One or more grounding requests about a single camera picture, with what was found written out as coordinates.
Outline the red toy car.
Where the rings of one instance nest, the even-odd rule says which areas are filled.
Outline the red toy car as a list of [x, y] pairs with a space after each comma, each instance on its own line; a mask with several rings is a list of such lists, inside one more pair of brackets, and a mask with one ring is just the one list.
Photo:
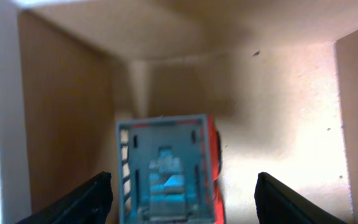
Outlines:
[[116, 125], [120, 223], [225, 223], [221, 138], [208, 114]]

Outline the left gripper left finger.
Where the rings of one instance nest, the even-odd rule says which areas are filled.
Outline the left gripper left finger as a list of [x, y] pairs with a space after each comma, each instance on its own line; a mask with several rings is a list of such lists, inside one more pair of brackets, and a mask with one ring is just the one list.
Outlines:
[[105, 224], [112, 201], [111, 174], [100, 172], [18, 224]]

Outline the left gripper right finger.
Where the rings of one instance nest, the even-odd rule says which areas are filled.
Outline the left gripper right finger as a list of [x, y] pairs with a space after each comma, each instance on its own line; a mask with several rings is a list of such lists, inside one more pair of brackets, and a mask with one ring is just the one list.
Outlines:
[[346, 224], [266, 172], [258, 174], [254, 198], [260, 224]]

